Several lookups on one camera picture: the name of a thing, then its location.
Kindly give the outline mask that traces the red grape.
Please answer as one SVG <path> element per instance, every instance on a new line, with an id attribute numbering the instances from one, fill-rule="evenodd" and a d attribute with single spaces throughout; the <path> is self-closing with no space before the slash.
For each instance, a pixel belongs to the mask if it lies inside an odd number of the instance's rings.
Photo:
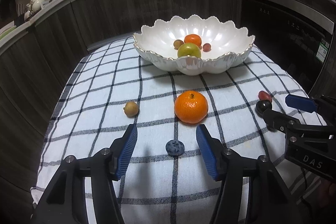
<path id="1" fill-rule="evenodd" d="M 258 98 L 261 101 L 267 100 L 269 102 L 272 102 L 272 96 L 263 90 L 259 91 Z"/>
<path id="2" fill-rule="evenodd" d="M 211 50 L 211 44 L 209 44 L 209 43 L 205 43 L 204 45 L 203 45 L 203 51 L 204 52 L 209 52 Z"/>

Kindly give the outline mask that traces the orange mandarin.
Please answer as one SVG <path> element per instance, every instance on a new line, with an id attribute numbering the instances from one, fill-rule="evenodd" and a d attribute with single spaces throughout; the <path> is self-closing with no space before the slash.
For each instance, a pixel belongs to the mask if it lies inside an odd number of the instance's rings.
<path id="1" fill-rule="evenodd" d="M 180 121 L 197 124 L 205 119 L 209 105 L 205 96 L 194 90 L 188 90 L 177 97 L 174 103 L 175 115 Z"/>
<path id="2" fill-rule="evenodd" d="M 198 46 L 199 48 L 202 47 L 202 39 L 197 34 L 186 35 L 185 38 L 184 38 L 184 43 L 193 43 L 194 45 Z"/>

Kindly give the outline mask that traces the blueberry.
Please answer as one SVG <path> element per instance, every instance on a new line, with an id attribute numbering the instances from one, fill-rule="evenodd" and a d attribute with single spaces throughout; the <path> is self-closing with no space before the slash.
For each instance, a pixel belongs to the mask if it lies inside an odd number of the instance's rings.
<path id="1" fill-rule="evenodd" d="M 179 140 L 168 141 L 165 148 L 170 156 L 181 156 L 185 152 L 185 145 Z"/>

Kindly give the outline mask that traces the green apple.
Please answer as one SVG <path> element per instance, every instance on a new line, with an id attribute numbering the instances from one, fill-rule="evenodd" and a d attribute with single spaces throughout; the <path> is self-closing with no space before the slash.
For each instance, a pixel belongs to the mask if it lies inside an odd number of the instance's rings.
<path id="1" fill-rule="evenodd" d="M 177 51 L 177 57 L 180 58 L 184 56 L 201 58 L 201 50 L 196 44 L 184 43 L 179 47 Z"/>

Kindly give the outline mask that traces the brown longan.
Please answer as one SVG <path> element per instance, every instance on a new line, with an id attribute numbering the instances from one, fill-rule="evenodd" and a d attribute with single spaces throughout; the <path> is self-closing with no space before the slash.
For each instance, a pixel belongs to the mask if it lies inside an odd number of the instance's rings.
<path id="1" fill-rule="evenodd" d="M 184 44 L 183 40 L 177 39 L 174 41 L 173 46 L 175 50 L 178 50 Z"/>
<path id="2" fill-rule="evenodd" d="M 139 106 L 135 102 L 131 101 L 131 102 L 126 103 L 123 110 L 124 110 L 125 115 L 131 118 L 138 114 Z"/>

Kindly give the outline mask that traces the dark cherry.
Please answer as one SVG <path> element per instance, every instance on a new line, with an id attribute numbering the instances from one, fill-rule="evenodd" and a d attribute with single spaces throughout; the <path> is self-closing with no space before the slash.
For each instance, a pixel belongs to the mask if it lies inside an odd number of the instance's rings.
<path id="1" fill-rule="evenodd" d="M 255 107 L 255 112 L 258 116 L 263 117 L 263 113 L 265 110 L 272 110 L 272 102 L 269 100 L 259 100 Z"/>

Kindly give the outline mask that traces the built-in black dishwasher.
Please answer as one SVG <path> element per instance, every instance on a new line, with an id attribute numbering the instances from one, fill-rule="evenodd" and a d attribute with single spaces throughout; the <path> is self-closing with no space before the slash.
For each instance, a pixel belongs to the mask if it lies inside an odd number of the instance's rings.
<path id="1" fill-rule="evenodd" d="M 242 0 L 241 25 L 254 35 L 262 53 L 288 72 L 306 92 L 314 86 L 323 67 L 317 57 L 328 33 L 309 18 L 267 0 Z"/>

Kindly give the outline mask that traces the white scalloped ceramic bowl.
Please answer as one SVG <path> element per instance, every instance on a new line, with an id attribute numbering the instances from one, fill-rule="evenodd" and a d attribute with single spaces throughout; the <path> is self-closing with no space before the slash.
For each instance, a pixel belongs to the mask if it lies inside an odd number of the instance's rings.
<path id="1" fill-rule="evenodd" d="M 219 74 L 242 64 L 255 42 L 247 28 L 237 28 L 232 20 L 222 23 L 215 16 L 202 19 L 197 15 L 158 19 L 133 37 L 143 59 L 162 71 L 188 76 Z"/>

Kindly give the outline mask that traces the blue checked white cloth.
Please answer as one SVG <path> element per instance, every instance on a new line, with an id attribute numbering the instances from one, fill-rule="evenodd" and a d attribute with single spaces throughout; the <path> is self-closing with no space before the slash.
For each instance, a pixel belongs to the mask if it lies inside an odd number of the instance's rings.
<path id="1" fill-rule="evenodd" d="M 208 223 L 221 185 L 207 174 L 196 126 L 175 115 L 175 100 L 188 90 L 203 99 L 201 115 L 213 137 L 245 157 L 269 155 L 297 202 L 315 199 L 321 179 L 284 158 L 284 135 L 255 112 L 258 95 L 268 93 L 274 110 L 301 123 L 324 121 L 286 106 L 288 94 L 305 91 L 258 47 L 225 73 L 190 77 L 157 69 L 125 38 L 84 57 L 69 78 L 46 132 L 33 202 L 67 155 L 92 156 L 133 123 L 137 143 L 126 175 L 114 183 L 125 222 Z"/>

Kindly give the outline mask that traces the white teapot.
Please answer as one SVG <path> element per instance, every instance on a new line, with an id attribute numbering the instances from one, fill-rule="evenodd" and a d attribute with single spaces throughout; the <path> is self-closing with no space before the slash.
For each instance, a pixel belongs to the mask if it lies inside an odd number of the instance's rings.
<path id="1" fill-rule="evenodd" d="M 30 1 L 30 10 L 32 12 L 38 12 L 42 9 L 45 0 L 31 0 Z"/>

